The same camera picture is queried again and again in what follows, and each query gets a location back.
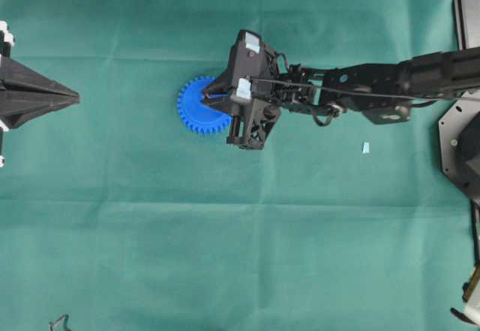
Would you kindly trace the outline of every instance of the black mechanical part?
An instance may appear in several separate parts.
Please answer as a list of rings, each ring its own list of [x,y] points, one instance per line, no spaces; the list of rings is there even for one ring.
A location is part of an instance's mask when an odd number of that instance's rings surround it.
[[[71,329],[68,328],[68,314],[64,314],[60,316],[57,321],[55,322],[49,322],[48,323],[48,330],[49,331],[58,331],[58,328],[61,325],[61,329],[63,331],[71,331]]]
[[[480,0],[454,0],[458,48],[480,46]]]
[[[278,65],[280,56],[286,66],[283,73]],[[347,110],[362,112],[372,123],[383,125],[409,121],[412,108],[457,99],[459,92],[476,86],[480,86],[480,47],[432,53],[396,65],[324,70],[289,66],[283,53],[263,43],[254,32],[242,30],[230,50],[226,70],[203,91],[202,102],[233,117],[228,143],[242,149],[263,149],[280,115],[275,110],[275,117],[267,122],[266,104],[311,115],[322,127]],[[417,99],[424,102],[414,104]]]
[[[0,21],[0,129],[18,128],[34,118],[78,104],[71,89],[50,80],[10,58],[15,40]]]

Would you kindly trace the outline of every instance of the sticker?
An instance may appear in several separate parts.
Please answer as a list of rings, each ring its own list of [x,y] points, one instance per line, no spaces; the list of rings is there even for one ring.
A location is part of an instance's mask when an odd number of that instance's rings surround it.
[[[251,86],[252,84],[248,82],[248,80],[246,80],[245,78],[239,79],[236,96],[245,98],[247,100],[251,100],[252,99]]]
[[[260,39],[257,36],[245,32],[245,43],[245,46],[249,50],[252,50],[255,53],[260,53]]]
[[[370,153],[370,142],[363,142],[363,149],[361,151],[364,155]]]

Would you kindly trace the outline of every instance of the white label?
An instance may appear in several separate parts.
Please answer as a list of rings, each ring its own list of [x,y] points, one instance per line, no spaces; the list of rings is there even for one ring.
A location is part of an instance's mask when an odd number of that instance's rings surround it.
[[[5,123],[3,123],[2,119],[0,119],[0,128],[3,130],[3,132],[9,132],[9,128]]]
[[[252,98],[251,86],[252,84],[248,82],[248,80],[246,80],[245,78],[239,79],[236,96],[245,98],[246,100],[251,100]]]
[[[5,33],[3,41],[10,44],[12,47],[15,46],[15,38],[10,32]]]
[[[8,24],[5,21],[0,21],[0,31],[7,32]]]
[[[260,39],[251,33],[245,32],[245,43],[249,50],[260,53]]]

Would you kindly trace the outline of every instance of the white object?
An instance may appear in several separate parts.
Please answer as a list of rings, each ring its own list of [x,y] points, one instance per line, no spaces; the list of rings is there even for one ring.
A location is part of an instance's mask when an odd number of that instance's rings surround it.
[[[260,39],[257,36],[245,32],[245,43],[245,46],[249,50],[252,50],[255,53],[260,53]]]
[[[15,46],[15,37],[8,31],[6,31],[3,41],[10,44],[12,47]]]
[[[251,86],[252,84],[248,80],[246,80],[245,78],[240,78],[238,80],[236,96],[240,98],[244,98],[245,100],[251,100],[252,99]]]
[[[3,130],[3,132],[9,132],[9,128],[5,123],[3,123],[2,119],[0,119],[0,128]]]
[[[0,21],[0,31],[8,32],[8,23],[5,21]]]
[[[364,155],[370,153],[370,142],[363,142],[363,149],[361,150],[361,153]]]

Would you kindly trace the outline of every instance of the gear teeth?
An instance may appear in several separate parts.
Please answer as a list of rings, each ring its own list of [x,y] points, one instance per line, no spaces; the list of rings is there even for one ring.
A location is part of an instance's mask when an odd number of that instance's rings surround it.
[[[195,108],[198,107],[196,104],[193,104],[193,102],[196,102],[194,101],[196,97],[192,98],[191,95],[197,95],[197,92],[201,91],[201,87],[207,84],[206,81],[210,81],[209,83],[211,83],[214,80],[215,78],[210,76],[195,77],[193,80],[185,83],[178,93],[176,100],[177,113],[185,127],[204,137],[222,132],[230,124],[231,120],[231,116],[216,111],[211,114],[211,120],[209,120],[209,116],[206,116],[205,120],[201,118],[196,120],[194,117],[191,118],[191,116],[189,116],[191,111],[195,114]]]

